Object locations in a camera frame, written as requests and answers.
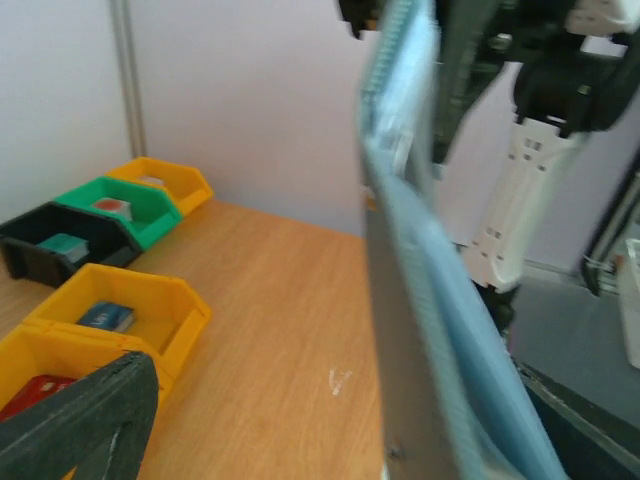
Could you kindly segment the white card deck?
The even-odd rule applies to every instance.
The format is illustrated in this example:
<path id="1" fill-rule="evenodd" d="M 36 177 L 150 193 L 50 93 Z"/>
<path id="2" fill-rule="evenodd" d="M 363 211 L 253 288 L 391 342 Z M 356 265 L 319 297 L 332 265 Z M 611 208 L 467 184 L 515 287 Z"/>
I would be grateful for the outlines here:
<path id="1" fill-rule="evenodd" d="M 164 186 L 164 181 L 161 178 L 154 177 L 154 176 L 143 175 L 143 176 L 139 176 L 137 180 L 140 182 L 155 185 L 155 186 Z"/>

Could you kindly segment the red VIP card stack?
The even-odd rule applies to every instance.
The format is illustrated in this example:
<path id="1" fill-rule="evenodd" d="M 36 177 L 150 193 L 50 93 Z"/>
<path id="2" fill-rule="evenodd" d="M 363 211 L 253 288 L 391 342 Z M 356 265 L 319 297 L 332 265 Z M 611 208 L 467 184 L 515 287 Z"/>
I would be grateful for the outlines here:
<path id="1" fill-rule="evenodd" d="M 55 375 L 31 378 L 1 409 L 1 421 L 14 417 L 74 382 L 74 378 Z"/>

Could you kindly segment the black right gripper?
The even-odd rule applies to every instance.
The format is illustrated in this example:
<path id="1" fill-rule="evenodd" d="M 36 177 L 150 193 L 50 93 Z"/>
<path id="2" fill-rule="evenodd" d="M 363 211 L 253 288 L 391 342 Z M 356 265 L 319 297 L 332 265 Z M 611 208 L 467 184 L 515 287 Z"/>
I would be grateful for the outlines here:
<path id="1" fill-rule="evenodd" d="M 380 34 L 361 83 L 358 131 L 392 159 L 446 161 L 466 113 L 515 43 L 516 1 L 341 1 L 354 38 Z"/>

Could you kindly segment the middle yellow bin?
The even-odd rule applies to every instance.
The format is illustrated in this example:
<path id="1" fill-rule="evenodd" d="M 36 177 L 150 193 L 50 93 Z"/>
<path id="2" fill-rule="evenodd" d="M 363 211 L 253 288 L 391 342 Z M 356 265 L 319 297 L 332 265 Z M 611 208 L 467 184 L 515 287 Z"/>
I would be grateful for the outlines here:
<path id="1" fill-rule="evenodd" d="M 5 405 L 33 377 L 64 376 L 76 382 L 129 352 L 134 351 L 87 337 L 18 326 L 1 342 L 1 403 Z M 155 369 L 159 407 L 172 382 Z"/>

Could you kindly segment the blue VIP card stack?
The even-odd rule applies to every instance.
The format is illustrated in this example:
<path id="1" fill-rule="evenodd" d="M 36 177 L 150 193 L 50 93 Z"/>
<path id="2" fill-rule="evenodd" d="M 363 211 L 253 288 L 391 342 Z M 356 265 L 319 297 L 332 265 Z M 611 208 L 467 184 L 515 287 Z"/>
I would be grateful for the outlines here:
<path id="1" fill-rule="evenodd" d="M 112 332 L 124 332 L 135 322 L 132 308 L 112 302 L 97 302 L 77 321 L 78 325 Z"/>

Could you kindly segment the teal card deck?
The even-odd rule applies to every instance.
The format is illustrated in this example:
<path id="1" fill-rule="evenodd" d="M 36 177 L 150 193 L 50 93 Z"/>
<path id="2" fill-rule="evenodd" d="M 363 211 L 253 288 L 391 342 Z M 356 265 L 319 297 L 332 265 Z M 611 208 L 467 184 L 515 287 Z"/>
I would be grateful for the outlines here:
<path id="1" fill-rule="evenodd" d="M 40 242 L 38 246 L 63 255 L 72 263 L 84 261 L 89 255 L 87 240 L 66 233 L 57 233 Z"/>

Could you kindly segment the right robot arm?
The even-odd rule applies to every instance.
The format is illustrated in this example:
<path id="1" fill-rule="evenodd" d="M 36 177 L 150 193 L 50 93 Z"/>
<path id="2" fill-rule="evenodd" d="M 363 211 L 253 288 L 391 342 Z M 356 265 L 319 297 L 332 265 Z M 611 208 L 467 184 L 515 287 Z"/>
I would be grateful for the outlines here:
<path id="1" fill-rule="evenodd" d="M 635 1 L 342 1 L 354 37 L 381 41 L 363 82 L 358 132 L 367 181 L 424 186 L 465 115 L 519 65 L 506 169 L 463 258 L 499 332 L 513 320 L 531 238 L 589 136 L 639 87 Z"/>

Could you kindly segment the right corner aluminium post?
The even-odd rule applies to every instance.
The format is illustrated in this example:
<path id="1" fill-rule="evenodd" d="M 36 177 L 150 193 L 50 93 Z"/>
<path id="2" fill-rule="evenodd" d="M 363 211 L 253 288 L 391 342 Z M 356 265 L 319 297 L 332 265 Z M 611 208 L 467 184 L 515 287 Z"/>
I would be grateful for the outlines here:
<path id="1" fill-rule="evenodd" d="M 132 156 L 137 158 L 147 155 L 147 145 L 129 2 L 109 0 L 108 6 L 130 149 Z"/>

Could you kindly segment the far yellow storage bin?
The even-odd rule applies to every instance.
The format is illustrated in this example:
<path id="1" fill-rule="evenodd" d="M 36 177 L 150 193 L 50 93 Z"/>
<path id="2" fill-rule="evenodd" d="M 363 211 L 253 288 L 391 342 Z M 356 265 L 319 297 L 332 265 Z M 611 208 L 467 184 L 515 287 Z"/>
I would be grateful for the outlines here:
<path id="1" fill-rule="evenodd" d="M 150 157 L 137 157 L 109 170 L 106 175 L 164 191 L 184 217 L 214 196 L 213 189 L 197 168 Z M 138 181 L 137 178 L 143 175 L 161 178 L 164 186 Z"/>

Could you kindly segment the red spot card deck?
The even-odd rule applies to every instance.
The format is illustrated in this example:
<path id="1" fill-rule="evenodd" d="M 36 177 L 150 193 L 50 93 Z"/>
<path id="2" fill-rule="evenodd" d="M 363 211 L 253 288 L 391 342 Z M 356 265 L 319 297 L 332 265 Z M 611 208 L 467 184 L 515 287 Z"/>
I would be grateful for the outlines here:
<path id="1" fill-rule="evenodd" d="M 103 197 L 92 203 L 91 207 L 102 212 L 117 215 L 128 222 L 133 220 L 131 203 L 125 200 Z"/>

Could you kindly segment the right yellow bin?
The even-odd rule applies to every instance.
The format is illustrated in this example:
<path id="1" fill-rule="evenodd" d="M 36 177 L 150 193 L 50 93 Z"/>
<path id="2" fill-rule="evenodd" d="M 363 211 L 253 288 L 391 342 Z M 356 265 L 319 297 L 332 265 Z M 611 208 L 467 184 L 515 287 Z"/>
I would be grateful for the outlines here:
<path id="1" fill-rule="evenodd" d="M 97 307 L 124 312 L 126 320 L 114 330 L 90 326 L 84 317 Z M 181 278 L 87 264 L 23 323 L 144 351 L 176 380 L 211 317 L 211 308 Z"/>

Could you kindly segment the black storage bin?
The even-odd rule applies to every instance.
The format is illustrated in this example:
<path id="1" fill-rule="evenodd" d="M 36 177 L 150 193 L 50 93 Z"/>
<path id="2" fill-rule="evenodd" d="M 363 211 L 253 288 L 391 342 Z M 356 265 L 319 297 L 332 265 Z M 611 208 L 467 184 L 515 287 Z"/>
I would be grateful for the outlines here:
<path id="1" fill-rule="evenodd" d="M 87 263 L 126 267 L 142 253 L 118 220 L 55 202 L 1 225 L 1 254 L 11 278 L 51 287 Z"/>

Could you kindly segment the teal leather card holder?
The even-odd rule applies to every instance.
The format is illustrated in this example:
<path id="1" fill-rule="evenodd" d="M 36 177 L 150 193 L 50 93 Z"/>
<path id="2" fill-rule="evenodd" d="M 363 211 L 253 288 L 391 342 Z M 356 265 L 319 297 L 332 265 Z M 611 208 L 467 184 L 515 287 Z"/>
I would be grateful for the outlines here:
<path id="1" fill-rule="evenodd" d="M 440 29 L 391 1 L 358 99 L 385 479 L 562 479 L 563 466 L 432 210 Z"/>

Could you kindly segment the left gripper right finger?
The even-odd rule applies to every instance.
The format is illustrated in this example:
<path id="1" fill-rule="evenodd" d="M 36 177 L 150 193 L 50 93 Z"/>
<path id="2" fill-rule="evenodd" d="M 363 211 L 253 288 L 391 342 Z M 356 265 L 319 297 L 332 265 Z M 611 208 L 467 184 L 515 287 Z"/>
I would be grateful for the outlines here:
<path id="1" fill-rule="evenodd" d="M 529 365 L 515 366 L 571 479 L 639 478 L 638 428 Z"/>

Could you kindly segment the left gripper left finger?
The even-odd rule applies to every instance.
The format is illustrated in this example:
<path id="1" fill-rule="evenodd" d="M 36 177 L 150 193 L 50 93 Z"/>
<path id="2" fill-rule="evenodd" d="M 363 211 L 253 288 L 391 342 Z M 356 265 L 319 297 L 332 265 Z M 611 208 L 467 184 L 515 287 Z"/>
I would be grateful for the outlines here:
<path id="1" fill-rule="evenodd" d="M 1 424 L 3 479 L 135 479 L 159 402 L 152 358 L 129 352 Z"/>

